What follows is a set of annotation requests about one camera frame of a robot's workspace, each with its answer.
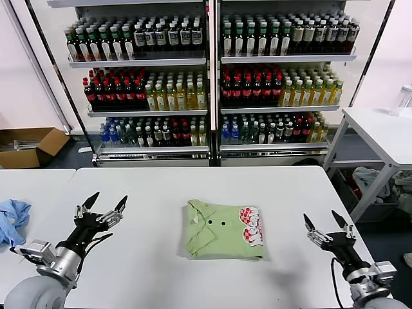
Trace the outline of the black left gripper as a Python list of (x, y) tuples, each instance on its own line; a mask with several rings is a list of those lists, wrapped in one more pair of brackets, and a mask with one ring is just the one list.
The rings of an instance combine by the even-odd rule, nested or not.
[(112, 210), (103, 215), (88, 212), (96, 202), (99, 192), (88, 197), (86, 201), (75, 208), (75, 229), (66, 240), (65, 247), (70, 250), (86, 250), (94, 236), (109, 229), (108, 225), (116, 225), (123, 218), (128, 195), (125, 195)]

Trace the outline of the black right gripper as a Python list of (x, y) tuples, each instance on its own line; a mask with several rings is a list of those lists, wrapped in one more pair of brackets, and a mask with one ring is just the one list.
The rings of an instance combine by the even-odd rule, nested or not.
[(304, 213), (304, 224), (308, 231), (308, 238), (318, 247), (327, 244), (327, 251), (335, 255), (342, 266), (343, 274), (351, 274), (356, 270), (369, 268), (371, 265), (367, 261), (363, 261), (353, 247), (356, 242), (353, 225), (350, 225), (334, 210), (332, 210), (332, 216), (344, 232), (332, 232), (326, 235), (316, 229), (311, 219)]

